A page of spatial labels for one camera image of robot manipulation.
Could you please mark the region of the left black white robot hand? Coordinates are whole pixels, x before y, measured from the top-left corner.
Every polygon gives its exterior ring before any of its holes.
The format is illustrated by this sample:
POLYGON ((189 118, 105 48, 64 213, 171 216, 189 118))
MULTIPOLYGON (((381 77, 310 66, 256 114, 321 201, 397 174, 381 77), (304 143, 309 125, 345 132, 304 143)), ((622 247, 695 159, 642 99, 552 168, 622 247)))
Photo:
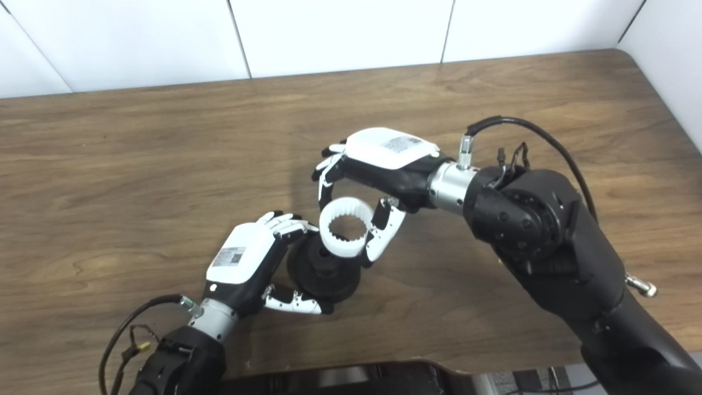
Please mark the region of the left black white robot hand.
POLYGON ((237 225, 206 271, 203 298, 230 308, 239 319, 263 308, 330 315, 333 303, 273 283, 273 275, 297 242, 318 234, 318 227, 295 213, 267 212, 237 225))

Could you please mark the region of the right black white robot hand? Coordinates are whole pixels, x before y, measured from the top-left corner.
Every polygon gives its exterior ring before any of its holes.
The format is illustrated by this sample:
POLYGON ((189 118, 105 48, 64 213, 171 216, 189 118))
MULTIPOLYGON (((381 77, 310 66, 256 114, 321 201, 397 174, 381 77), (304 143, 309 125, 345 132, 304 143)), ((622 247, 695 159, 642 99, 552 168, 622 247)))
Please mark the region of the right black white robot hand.
POLYGON ((370 268, 396 236, 408 213, 435 209, 432 177, 450 162, 434 143, 391 128, 373 127, 355 132, 322 151, 312 180, 318 183, 318 204, 323 212, 339 217, 361 213, 366 234, 351 250, 329 247, 339 257, 353 257, 370 268), (348 179, 384 193, 376 207, 359 203, 333 203, 336 183, 348 179))

